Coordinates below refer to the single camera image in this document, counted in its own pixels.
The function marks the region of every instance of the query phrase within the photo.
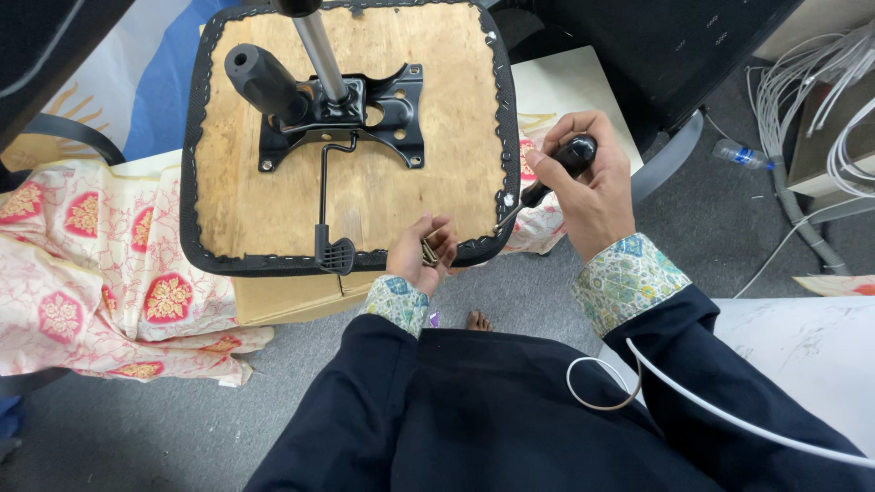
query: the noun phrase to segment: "floor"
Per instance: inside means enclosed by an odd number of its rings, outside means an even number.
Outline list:
[[[744,74],[708,98],[711,117],[740,142],[757,142]],[[708,295],[734,295],[789,230],[766,172],[711,156],[720,138],[706,124],[680,171],[635,209],[648,234]],[[875,214],[833,221],[828,237],[852,272],[875,272]],[[442,327],[470,309],[496,328],[560,340],[588,353],[599,341],[568,294],[582,264],[562,241],[549,257],[512,255],[450,278],[432,301]],[[745,297],[812,295],[791,276],[820,263],[798,236]],[[68,376],[24,401],[24,445],[0,467],[2,490],[240,490],[331,358],[353,311],[277,327],[276,338],[246,359],[256,374],[244,387],[166,379],[142,384]]]

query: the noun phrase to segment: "wooden board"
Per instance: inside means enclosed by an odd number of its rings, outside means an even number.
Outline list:
[[[359,142],[332,152],[326,221],[331,240],[346,236],[358,250],[386,249],[399,228],[424,209],[448,213],[460,240],[491,235],[495,194],[503,188],[493,51],[477,9],[468,4],[322,11],[340,69],[373,78],[403,63],[423,64],[419,124],[425,168],[409,170],[392,150]],[[271,51],[298,80],[314,72],[291,19],[264,14],[227,22],[213,50],[203,136],[195,149],[200,241],[216,256],[313,254],[319,218],[322,144],[296,149],[272,174],[256,170],[261,114],[224,73],[239,43]]]

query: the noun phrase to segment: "cardboard box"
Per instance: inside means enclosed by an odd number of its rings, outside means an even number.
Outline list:
[[[298,323],[340,313],[363,302],[383,271],[345,277],[234,278],[237,322],[242,327]]]

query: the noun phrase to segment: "left hand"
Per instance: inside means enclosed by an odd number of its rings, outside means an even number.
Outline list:
[[[431,298],[458,252],[456,236],[450,231],[449,223],[449,215],[441,214],[432,218],[431,212],[426,211],[419,221],[401,231],[388,249],[386,273],[407,280]],[[423,264],[423,245],[420,240],[424,237],[428,237],[429,246],[437,255],[435,267]]]

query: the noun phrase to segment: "floral cuff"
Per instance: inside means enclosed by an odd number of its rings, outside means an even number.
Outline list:
[[[429,313],[429,298],[407,280],[383,275],[371,285],[361,313],[382,316],[419,338]]]
[[[675,295],[690,279],[643,234],[620,239],[598,253],[571,286],[596,335],[614,328]]]

